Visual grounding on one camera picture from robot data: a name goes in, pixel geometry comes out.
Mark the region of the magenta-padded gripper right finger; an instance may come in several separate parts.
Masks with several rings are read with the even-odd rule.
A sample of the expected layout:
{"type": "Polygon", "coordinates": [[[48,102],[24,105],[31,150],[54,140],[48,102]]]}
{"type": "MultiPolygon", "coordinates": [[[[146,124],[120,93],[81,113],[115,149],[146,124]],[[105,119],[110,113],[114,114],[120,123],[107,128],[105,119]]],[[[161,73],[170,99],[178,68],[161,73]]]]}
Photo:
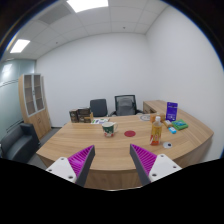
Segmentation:
{"type": "Polygon", "coordinates": [[[181,170],[181,167],[165,154],[155,155],[134,144],[130,145],[130,155],[143,186],[181,170]]]}

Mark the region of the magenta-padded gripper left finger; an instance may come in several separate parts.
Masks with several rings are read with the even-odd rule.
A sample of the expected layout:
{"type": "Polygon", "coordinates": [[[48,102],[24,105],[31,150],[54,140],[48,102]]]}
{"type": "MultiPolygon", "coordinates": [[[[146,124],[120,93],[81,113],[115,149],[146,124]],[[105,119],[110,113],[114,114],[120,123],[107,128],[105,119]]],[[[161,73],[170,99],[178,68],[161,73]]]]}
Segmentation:
{"type": "Polygon", "coordinates": [[[95,156],[95,146],[91,145],[72,156],[60,157],[46,171],[83,187],[95,156]]]}

